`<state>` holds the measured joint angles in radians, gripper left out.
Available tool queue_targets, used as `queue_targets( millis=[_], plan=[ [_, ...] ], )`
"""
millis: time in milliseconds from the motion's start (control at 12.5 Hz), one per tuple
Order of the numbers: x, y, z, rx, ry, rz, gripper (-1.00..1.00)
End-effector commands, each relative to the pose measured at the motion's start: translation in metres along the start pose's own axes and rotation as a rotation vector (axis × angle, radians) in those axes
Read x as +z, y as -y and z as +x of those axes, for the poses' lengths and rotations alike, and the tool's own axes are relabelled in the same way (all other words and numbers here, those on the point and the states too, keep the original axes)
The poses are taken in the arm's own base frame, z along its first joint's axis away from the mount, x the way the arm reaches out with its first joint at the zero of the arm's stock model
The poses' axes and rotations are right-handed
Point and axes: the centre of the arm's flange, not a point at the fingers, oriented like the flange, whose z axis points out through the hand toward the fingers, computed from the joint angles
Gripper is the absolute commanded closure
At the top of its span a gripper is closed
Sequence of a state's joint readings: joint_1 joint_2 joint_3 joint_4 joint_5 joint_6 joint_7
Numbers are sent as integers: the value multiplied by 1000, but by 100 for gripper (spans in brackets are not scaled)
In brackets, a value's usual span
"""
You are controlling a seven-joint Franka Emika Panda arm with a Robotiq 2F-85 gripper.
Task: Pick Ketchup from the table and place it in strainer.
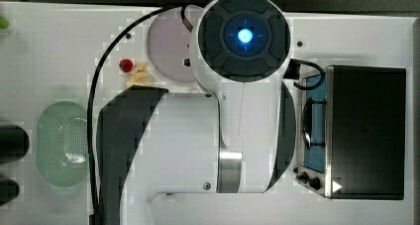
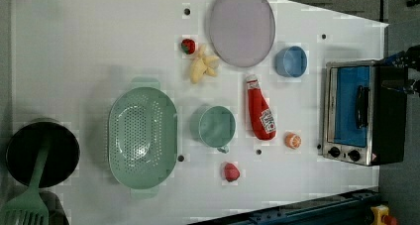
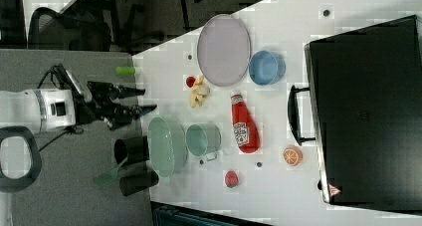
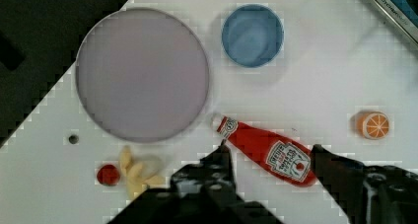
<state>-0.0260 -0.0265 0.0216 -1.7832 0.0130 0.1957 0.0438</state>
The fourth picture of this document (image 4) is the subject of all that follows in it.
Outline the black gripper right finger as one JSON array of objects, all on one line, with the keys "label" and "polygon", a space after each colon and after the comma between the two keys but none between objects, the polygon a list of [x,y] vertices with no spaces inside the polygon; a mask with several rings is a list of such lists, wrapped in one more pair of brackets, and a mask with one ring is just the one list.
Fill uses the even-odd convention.
[{"label": "black gripper right finger", "polygon": [[392,165],[367,166],[316,144],[311,170],[350,224],[418,224],[415,173]]}]

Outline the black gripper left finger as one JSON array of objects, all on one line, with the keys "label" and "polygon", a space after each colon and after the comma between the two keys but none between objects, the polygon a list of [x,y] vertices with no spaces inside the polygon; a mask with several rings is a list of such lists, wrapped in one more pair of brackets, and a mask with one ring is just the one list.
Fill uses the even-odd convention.
[{"label": "black gripper left finger", "polygon": [[237,194],[230,149],[222,144],[175,172],[168,188],[149,188],[107,224],[283,224]]}]

